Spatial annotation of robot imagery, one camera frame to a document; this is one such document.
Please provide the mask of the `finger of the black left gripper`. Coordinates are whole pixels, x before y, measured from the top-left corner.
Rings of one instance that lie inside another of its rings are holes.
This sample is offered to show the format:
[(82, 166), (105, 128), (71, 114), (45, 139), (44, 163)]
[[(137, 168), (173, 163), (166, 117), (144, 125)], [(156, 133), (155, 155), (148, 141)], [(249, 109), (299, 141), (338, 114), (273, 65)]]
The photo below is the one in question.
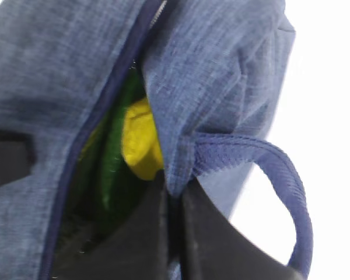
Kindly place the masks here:
[(0, 129), (0, 187), (27, 177), (36, 161), (31, 135)]

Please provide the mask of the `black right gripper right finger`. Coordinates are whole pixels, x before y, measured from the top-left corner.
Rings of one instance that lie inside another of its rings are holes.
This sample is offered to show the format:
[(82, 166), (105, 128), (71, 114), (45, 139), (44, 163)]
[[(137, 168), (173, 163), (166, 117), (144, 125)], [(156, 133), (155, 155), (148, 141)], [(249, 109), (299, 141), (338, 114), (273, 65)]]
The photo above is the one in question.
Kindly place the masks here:
[(181, 195), (183, 279), (303, 279), (263, 252), (221, 214), (198, 180)]

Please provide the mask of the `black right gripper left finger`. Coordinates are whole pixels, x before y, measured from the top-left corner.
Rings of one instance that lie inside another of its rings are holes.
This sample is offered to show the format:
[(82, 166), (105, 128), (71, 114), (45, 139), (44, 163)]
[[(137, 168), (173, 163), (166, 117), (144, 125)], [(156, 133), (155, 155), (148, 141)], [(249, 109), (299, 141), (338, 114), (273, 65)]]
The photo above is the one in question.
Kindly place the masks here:
[(62, 258), (51, 279), (167, 279), (167, 190), (161, 170), (111, 236), (77, 260)]

